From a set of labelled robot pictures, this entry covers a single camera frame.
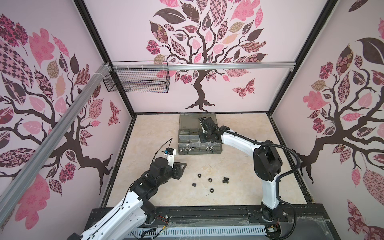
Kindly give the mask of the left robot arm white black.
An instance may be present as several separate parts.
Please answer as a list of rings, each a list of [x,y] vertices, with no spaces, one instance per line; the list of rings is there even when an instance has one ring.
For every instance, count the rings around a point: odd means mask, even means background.
[[[71,234],[69,240],[122,240],[137,227],[152,223],[156,207],[149,201],[159,186],[170,179],[179,180],[186,163],[173,161],[173,156],[156,158],[140,178],[129,187],[124,198],[97,223],[82,234]]]

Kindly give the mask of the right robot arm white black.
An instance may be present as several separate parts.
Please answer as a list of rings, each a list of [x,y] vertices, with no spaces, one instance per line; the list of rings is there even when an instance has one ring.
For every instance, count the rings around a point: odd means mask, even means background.
[[[199,117],[201,142],[219,143],[236,148],[253,157],[254,171],[262,180],[262,205],[269,210],[278,207],[277,177],[281,173],[282,159],[272,142],[257,142],[244,137],[226,126],[218,127],[212,118]]]

